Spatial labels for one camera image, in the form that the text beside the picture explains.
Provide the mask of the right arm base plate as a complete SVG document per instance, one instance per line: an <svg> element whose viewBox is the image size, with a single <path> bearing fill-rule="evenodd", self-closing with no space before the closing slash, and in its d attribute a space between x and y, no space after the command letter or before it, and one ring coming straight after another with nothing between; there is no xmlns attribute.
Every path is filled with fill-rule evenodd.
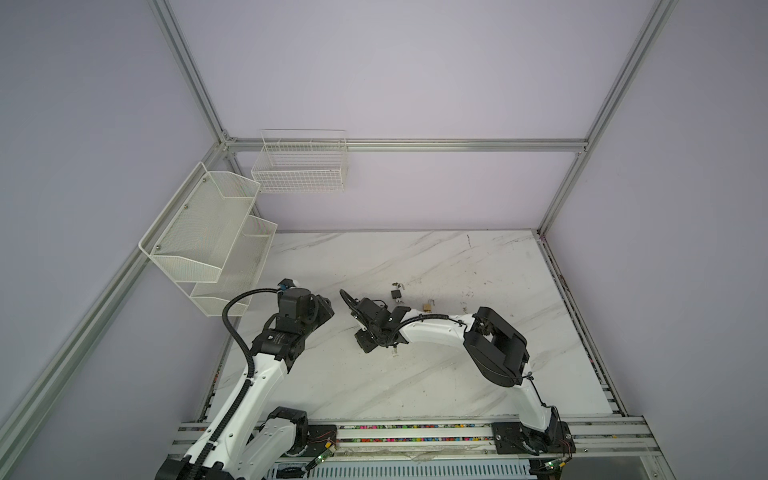
<svg viewBox="0 0 768 480"><path fill-rule="evenodd" d="M543 432L520 422L491 424L492 439L498 454L565 455L576 451L569 426L554 420Z"/></svg>

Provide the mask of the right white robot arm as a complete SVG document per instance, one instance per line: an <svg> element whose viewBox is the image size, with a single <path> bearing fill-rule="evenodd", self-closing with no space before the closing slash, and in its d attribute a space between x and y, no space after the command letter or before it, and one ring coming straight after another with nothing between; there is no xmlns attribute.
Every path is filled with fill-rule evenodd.
<svg viewBox="0 0 768 480"><path fill-rule="evenodd" d="M541 400L526 369L530 359L527 340L493 309L481 307L463 315L423 312L404 305L390 310L382 301L355 299L344 290L340 294L362 325L355 338L364 352L414 343L463 349L486 380L514 392L523 450L539 455L560 445L564 434L560 417Z"/></svg>

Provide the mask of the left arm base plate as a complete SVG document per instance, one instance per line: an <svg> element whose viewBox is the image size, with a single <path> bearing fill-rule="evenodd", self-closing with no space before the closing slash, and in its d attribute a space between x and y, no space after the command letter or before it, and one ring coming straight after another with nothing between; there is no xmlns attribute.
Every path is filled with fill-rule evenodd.
<svg viewBox="0 0 768 480"><path fill-rule="evenodd" d="M298 427L293 446L283 458L316 457L326 450L327 443L337 442L338 427L333 424L309 424Z"/></svg>

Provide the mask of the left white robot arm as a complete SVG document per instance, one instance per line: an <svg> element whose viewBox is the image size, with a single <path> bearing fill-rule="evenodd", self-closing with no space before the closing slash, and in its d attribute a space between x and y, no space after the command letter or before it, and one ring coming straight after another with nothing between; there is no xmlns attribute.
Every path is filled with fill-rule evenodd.
<svg viewBox="0 0 768 480"><path fill-rule="evenodd" d="M278 311L247 345L229 318L241 300L257 294L277 296ZM257 288L230 300L222 322L246 360L235 390L198 440L180 459L167 459L157 479L260 479L285 453L307 443L306 413L279 409L259 432L254 429L269 397L304 352L306 340L334 316L331 301L288 279L276 288Z"/></svg>

